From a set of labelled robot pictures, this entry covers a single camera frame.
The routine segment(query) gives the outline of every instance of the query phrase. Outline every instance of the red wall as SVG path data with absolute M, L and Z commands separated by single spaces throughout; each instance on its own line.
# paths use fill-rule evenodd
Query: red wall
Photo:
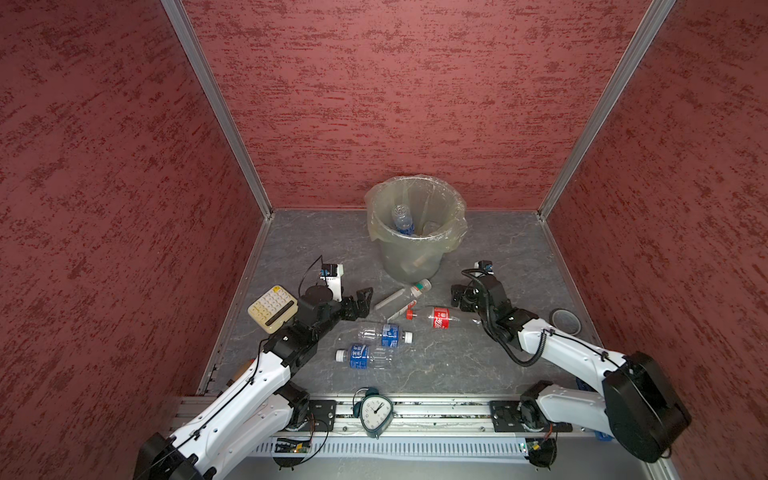
M 678 0 L 550 217 L 607 346 L 690 408 L 690 479 L 768 472 L 768 4 Z
M 648 0 L 184 2 L 276 207 L 433 174 L 535 210 Z
M 258 209 L 156 0 L 0 6 L 0 467 L 128 478 Z

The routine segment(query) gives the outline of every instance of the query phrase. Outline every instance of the gray tabletop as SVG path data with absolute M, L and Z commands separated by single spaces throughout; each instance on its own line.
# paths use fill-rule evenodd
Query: gray tabletop
M 465 283 L 461 270 L 478 260 L 490 260 L 513 305 L 544 319 L 557 308 L 574 311 L 534 214 L 468 212 L 466 218 L 466 237 L 455 252 L 443 257 L 440 270 L 430 279 L 432 290 L 419 300 L 420 305 L 449 305 L 451 285 Z M 238 367 L 255 357 L 259 341 L 266 336 L 246 308 L 274 285 L 296 295 L 301 276 L 320 254 L 327 263 L 343 263 L 345 294 L 372 286 L 376 304 L 403 287 L 383 270 L 378 247 L 368 237 L 365 212 L 278 211 L 209 390 L 224 390 Z M 310 273 L 305 285 L 315 279 L 316 273 Z M 542 379 L 573 388 L 572 375 L 544 360 L 526 369 L 515 365 L 481 328 L 440 330 L 405 319 L 394 323 L 413 331 L 414 340 L 396 350 L 391 369 L 354 370 L 335 362 L 335 352 L 348 348 L 353 330 L 359 328 L 341 322 L 320 340 L 317 354 L 293 382 L 315 395 L 351 394 L 363 386 L 377 386 L 385 393 L 513 396 Z M 579 336 L 596 342 L 594 327 L 583 324 Z

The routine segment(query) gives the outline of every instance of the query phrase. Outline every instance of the trash can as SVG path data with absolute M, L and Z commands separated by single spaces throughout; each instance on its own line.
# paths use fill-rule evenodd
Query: trash can
M 368 233 L 371 240 L 379 241 L 384 270 L 401 282 L 416 283 L 433 276 L 442 255 L 456 250 L 467 232 L 466 202 L 438 178 L 390 178 L 369 190 L 365 199 Z M 409 205 L 413 236 L 395 228 L 392 208 L 397 204 Z

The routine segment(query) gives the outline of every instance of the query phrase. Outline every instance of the white cable tray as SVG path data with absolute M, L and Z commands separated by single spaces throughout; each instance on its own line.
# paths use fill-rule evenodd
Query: white cable tray
M 313 447 L 323 444 L 324 434 L 318 432 Z M 297 457 L 312 455 L 296 453 L 275 453 L 275 439 L 257 446 L 252 457 Z M 469 438 L 469 437 L 382 437 L 378 440 L 361 437 L 329 437 L 326 446 L 316 458 L 390 458 L 400 460 L 440 460 L 466 462 L 528 463 L 525 459 L 525 440 L 515 438 Z

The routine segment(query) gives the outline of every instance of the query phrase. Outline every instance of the clock face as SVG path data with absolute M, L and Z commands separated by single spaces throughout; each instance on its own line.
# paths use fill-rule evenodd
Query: clock face
M 379 396 L 365 397 L 360 409 L 362 424 L 368 430 L 376 430 L 392 412 L 392 404 L 387 399 Z

